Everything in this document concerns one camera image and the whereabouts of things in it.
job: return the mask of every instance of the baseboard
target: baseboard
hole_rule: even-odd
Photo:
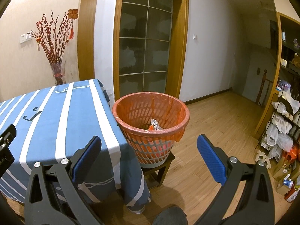
[[[209,98],[209,97],[216,96],[216,95],[218,95],[218,94],[222,94],[222,93],[227,92],[227,91],[232,91],[232,87],[230,87],[230,88],[227,89],[227,90],[215,92],[215,93],[212,93],[212,94],[210,94],[210,95],[206,95],[206,96],[202,96],[202,97],[196,98],[196,99],[194,99],[194,100],[186,101],[185,104],[186,104],[186,105],[189,105],[189,104],[192,104],[192,103],[195,103],[195,102],[198,102],[198,101],[202,101],[202,100],[205,100],[205,99],[207,99],[207,98]]]

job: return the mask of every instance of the wall socket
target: wall socket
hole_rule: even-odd
[[[32,31],[26,33],[26,34],[23,34],[20,36],[20,44],[26,42],[26,41],[29,41],[29,40],[32,40],[32,36],[31,36],[31,33]]]

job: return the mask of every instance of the plastic bag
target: plastic bag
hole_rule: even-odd
[[[278,146],[276,149],[276,153],[274,155],[274,158],[276,162],[279,162],[279,160],[282,158],[283,150]]]
[[[283,117],[277,113],[273,113],[272,115],[272,123],[278,128],[280,133],[288,134],[292,125],[285,121]]]
[[[285,115],[287,113],[286,107],[282,102],[272,102],[272,105],[275,109],[277,109],[277,112],[282,113]]]
[[[269,159],[275,158],[276,162],[279,162],[281,157],[282,157],[282,149],[277,144],[272,146],[268,158]]]
[[[276,143],[284,151],[290,152],[293,146],[293,139],[285,133],[279,133]]]
[[[295,114],[299,110],[299,107],[300,107],[299,101],[296,101],[292,98],[291,91],[289,89],[284,90],[284,91],[282,89],[281,92],[279,93],[278,97],[281,97],[281,96],[291,104],[291,107],[293,109],[293,114]]]
[[[266,126],[266,141],[270,146],[274,146],[276,144],[278,138],[278,129],[273,124],[269,124]]]
[[[151,119],[151,125],[148,130],[163,130],[163,128],[159,126],[158,122],[155,119]]]
[[[272,159],[272,158],[275,157],[277,147],[278,147],[277,144],[271,147],[271,150],[270,150],[269,155],[268,155],[269,159]]]

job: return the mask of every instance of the blue striped tablecloth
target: blue striped tablecloth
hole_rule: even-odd
[[[96,135],[102,150],[79,190],[88,203],[104,200],[116,189],[135,213],[150,200],[133,149],[127,144],[109,108],[109,98],[98,80],[53,86],[0,103],[0,132],[10,124],[17,136],[9,146],[15,162],[0,180],[7,197],[24,202],[35,162],[55,164],[70,158]],[[65,201],[60,187],[58,197]]]

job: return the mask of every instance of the staircase railing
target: staircase railing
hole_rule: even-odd
[[[256,101],[255,101],[256,104],[261,105],[261,106],[265,105],[265,102],[266,102],[266,99],[267,99],[267,95],[268,95],[268,92],[269,92],[269,89],[270,89],[270,85],[273,83],[271,80],[267,79],[267,72],[268,71],[265,69],[264,74],[262,76],[262,83],[260,85],[260,89],[259,89]],[[263,102],[261,104],[260,103],[260,98],[261,98],[261,95],[263,93],[263,88],[264,88],[264,85],[265,85],[265,81],[268,81],[268,87],[267,87],[267,91],[265,93],[265,97],[263,99]]]

